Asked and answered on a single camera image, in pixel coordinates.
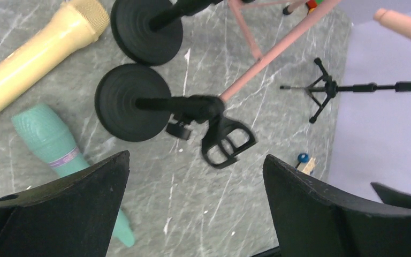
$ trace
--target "microphone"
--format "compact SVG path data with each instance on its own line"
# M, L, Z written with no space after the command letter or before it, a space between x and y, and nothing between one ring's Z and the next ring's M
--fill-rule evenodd
M62 3L44 29L0 62L0 112L71 53L97 41L109 23L97 0Z
M38 104L11 119L29 150L60 177L89 167L69 128L48 105ZM129 224L128 218L119 210L112 234L127 247L135 242Z
M374 14L374 20L382 26L411 39L411 17L393 11L381 8Z

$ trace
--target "blue ball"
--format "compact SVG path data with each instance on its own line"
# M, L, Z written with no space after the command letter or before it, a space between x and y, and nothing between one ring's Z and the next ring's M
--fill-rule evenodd
M301 154L299 154L299 156L297 157L297 160L298 160L300 163L307 163L307 162L309 162L310 157L309 157L309 155L308 155L307 153L301 153Z

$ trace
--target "gray floor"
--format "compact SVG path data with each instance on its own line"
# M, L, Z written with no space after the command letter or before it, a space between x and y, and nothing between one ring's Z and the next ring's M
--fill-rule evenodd
M0 61L41 29L60 1L0 1ZM112 0L102 0L108 10ZM245 11L247 22L266 51L305 15L289 17L282 6ZM338 99L315 125L317 106L302 92L281 92L280 84L305 86L319 76L313 59L323 58L342 79L351 23L332 11L227 103L227 115L249 124L258 144L223 170L209 168L199 155L204 126L194 126L182 142L161 133L142 143L110 136L98 122L93 95L101 77L130 59L107 29L92 46L62 62L0 114L0 196L56 179L34 157L12 128L10 117L37 103L50 105L70 127L90 163L118 151L131 153L131 174L122 207L137 243L126 249L112 239L109 256L250 256L277 245L266 200L262 163L274 154L295 165L300 152L317 158L315 176L325 180ZM185 40L178 56L156 70L175 95L219 94L253 64L226 5L184 19Z

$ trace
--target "green object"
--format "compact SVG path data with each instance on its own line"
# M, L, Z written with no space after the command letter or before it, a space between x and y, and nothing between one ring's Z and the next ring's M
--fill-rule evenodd
M89 167L79 151L72 133L46 104L38 104L12 117L12 123L29 150L48 164L60 177ZM112 235L127 247L135 239L122 210L119 210Z

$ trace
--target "black microphone stand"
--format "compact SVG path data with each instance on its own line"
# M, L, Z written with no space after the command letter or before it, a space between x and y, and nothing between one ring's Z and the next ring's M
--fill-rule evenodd
M338 86L332 76L330 76L327 70L322 65L322 61L319 58L314 59L314 63L321 69L322 76L307 87L291 87L280 86L280 89L297 89L304 90L311 99L319 106L317 112L309 119L310 123L315 123L317 117L324 110L325 106L336 97L339 92L355 92L355 93L372 93L377 90L394 90L395 92L411 92L411 81L399 81L394 85L377 85L376 83L353 85L353 86ZM324 87L315 87L320 81L325 82ZM314 95L314 92L325 92L327 97L324 102L320 102Z

